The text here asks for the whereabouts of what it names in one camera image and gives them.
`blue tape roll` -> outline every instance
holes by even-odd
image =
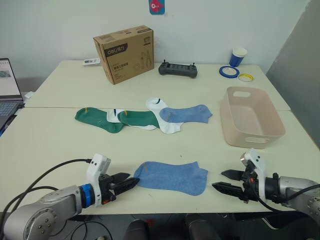
[[[226,72],[224,72],[224,70],[226,70],[226,68],[235,70],[235,74],[227,74]],[[233,67],[233,66],[222,66],[222,67],[220,67],[220,69],[219,69],[219,73],[220,73],[222,76],[224,76],[224,77],[226,77],[226,78],[228,78],[228,79],[234,79],[234,78],[236,78],[236,77],[239,75],[240,72],[239,72],[238,69],[236,69],[236,68]]]
[[[91,190],[91,185],[90,184],[85,184],[81,186],[83,192],[84,192],[84,197],[85,197],[85,208],[91,206],[91,195],[90,195],[90,190]]]

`tape roll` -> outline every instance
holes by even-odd
[[[233,66],[222,66],[219,69],[219,73],[228,79],[234,79],[239,75],[240,72]]]
[[[238,79],[242,82],[252,82],[254,80],[254,77],[247,73],[242,73],[238,75]]]

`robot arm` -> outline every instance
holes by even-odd
[[[243,181],[244,190],[226,182],[213,183],[212,186],[216,190],[238,197],[245,203],[248,203],[249,200],[258,201],[259,198],[263,202],[271,200],[309,215],[320,225],[319,184],[304,178],[279,177],[277,173],[274,173],[272,178],[266,177],[265,161],[254,149],[244,153],[240,160],[246,167],[245,171],[230,169],[221,174],[231,180]],[[315,186],[314,189],[295,195],[311,186]]]
[[[128,178],[128,173],[105,174],[110,162],[109,158],[96,153],[86,173],[88,184],[59,189],[18,208],[4,225],[6,238],[47,240],[56,224],[80,214],[83,208],[114,201],[117,195],[138,183],[139,178]]]

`deli logo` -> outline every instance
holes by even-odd
[[[128,43],[121,44],[121,45],[110,47],[110,48],[104,50],[104,54],[106,57],[110,57],[112,55],[116,55],[116,54],[125,52],[127,50],[127,48],[128,48]]]

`green sock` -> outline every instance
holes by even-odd
[[[77,111],[75,117],[76,120],[90,124],[104,130],[109,133],[116,134],[123,128],[123,123],[113,123],[107,121],[107,113],[94,107],[85,107]]]
[[[159,123],[152,111],[122,111],[118,114],[118,119],[123,124],[133,126],[153,125],[158,129]]]

